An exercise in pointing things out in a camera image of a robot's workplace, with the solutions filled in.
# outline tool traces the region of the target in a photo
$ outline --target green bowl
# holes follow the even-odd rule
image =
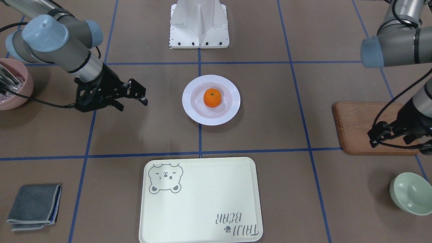
[[[423,177],[406,172],[390,184],[390,196],[405,212],[428,215],[432,212],[432,186]]]

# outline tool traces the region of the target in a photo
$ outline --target bear face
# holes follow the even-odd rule
[[[150,187],[149,191],[152,194],[158,193],[160,190],[171,190],[177,193],[181,189],[180,177],[183,175],[183,169],[177,164],[153,165],[149,170]]]

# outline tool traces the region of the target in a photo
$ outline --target pink bowl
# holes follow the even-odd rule
[[[22,94],[25,96],[31,96],[33,93],[33,79],[27,68],[21,62],[14,59],[0,59],[0,64],[2,64],[12,75],[16,77],[22,77],[24,79],[24,85],[18,91],[18,94]],[[0,110],[10,110],[16,108],[27,101],[25,98],[21,98],[18,96],[13,96],[8,100],[0,103]]]

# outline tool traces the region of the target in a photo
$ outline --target wooden cutting board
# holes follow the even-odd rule
[[[333,117],[339,143],[342,149],[351,154],[399,154],[415,155],[419,150],[399,149],[378,145],[372,148],[369,143],[368,131],[376,115],[386,105],[386,103],[372,102],[337,102],[333,104]],[[379,117],[379,121],[391,123],[396,119],[397,112],[402,108],[402,104],[391,104]],[[386,143],[407,146],[402,137],[387,140]]]

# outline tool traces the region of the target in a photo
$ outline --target gray cloth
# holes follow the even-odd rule
[[[24,185],[15,198],[7,222],[12,231],[36,230],[54,224],[60,203],[61,185]]]

